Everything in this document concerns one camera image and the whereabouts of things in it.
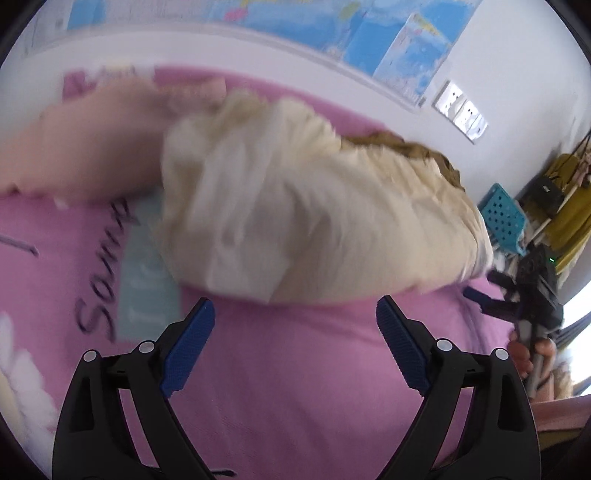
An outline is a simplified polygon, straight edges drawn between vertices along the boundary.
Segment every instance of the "teal plastic basket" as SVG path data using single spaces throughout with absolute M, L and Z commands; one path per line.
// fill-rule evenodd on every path
M 501 185 L 495 183 L 491 187 L 478 209 L 491 238 L 503 250 L 525 255 L 525 250 L 519 245 L 519 239 L 525 230 L 527 218 Z

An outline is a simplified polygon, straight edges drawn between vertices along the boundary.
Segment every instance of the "wall socket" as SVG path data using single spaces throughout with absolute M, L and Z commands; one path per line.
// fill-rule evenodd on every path
M 433 103 L 433 108 L 445 116 L 474 143 L 488 127 L 478 108 L 455 83 L 448 81 Z

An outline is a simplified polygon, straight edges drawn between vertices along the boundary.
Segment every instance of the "pink bed sheet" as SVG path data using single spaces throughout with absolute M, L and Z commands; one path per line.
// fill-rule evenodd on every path
M 218 74 L 159 68 L 155 79 L 178 83 Z M 303 93 L 223 75 L 229 88 L 248 87 L 270 98 L 298 96 L 341 133 L 363 134 L 380 127 Z M 83 72 L 67 76 L 65 97 L 92 87 L 85 78 Z M 155 298 L 150 311 L 163 307 L 170 323 L 206 295 L 175 290 L 155 273 L 152 247 L 142 240 L 148 235 L 143 223 L 150 218 L 144 215 L 146 205 L 138 200 L 59 210 L 49 200 L 14 196 L 0 201 L 0 235 L 19 242 L 0 243 L 0 369 L 30 425 L 25 449 L 46 470 L 57 412 L 82 353 L 90 348 L 102 355 L 122 353 L 142 339 L 155 338 L 165 327 L 161 319 L 136 312 Z M 122 281 L 129 272 L 132 292 L 127 280 Z M 160 281 L 166 295 L 150 290 Z M 486 280 L 472 284 L 499 294 Z M 436 338 L 479 353 L 504 346 L 510 326 L 482 316 L 461 290 L 449 286 L 395 299 Z M 242 480 L 376 478 L 421 403 L 418 393 L 407 388 L 376 327 L 378 299 L 301 307 L 210 298 L 216 327 L 185 389 L 171 399 L 204 461 L 211 468 L 231 468 Z M 175 301 L 178 314 L 173 313 L 175 306 L 163 305 Z M 27 367 L 16 368 L 23 356 Z M 467 391 L 440 456 L 455 447 L 468 404 Z M 125 407 L 139 453 L 150 463 L 129 399 Z

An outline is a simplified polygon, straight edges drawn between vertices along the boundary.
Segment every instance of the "brown garment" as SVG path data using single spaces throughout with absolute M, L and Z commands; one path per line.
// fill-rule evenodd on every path
M 382 131 L 368 135 L 367 137 L 343 137 L 353 145 L 378 145 L 387 147 L 400 153 L 411 160 L 425 160 L 432 158 L 437 163 L 439 171 L 453 187 L 464 190 L 460 182 L 460 172 L 453 168 L 453 165 L 443 154 L 431 150 L 420 143 L 405 142 L 401 137 L 392 132 Z

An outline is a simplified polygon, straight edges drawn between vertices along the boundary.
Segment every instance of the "human hand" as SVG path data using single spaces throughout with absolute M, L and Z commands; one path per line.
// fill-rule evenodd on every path
M 516 331 L 511 332 L 507 351 L 521 378 L 526 378 L 534 369 L 534 364 L 530 361 L 530 350 L 518 342 Z M 544 357 L 544 366 L 540 375 L 540 382 L 546 380 L 554 366 L 556 359 L 556 345 L 549 338 L 539 340 L 535 344 L 535 351 Z

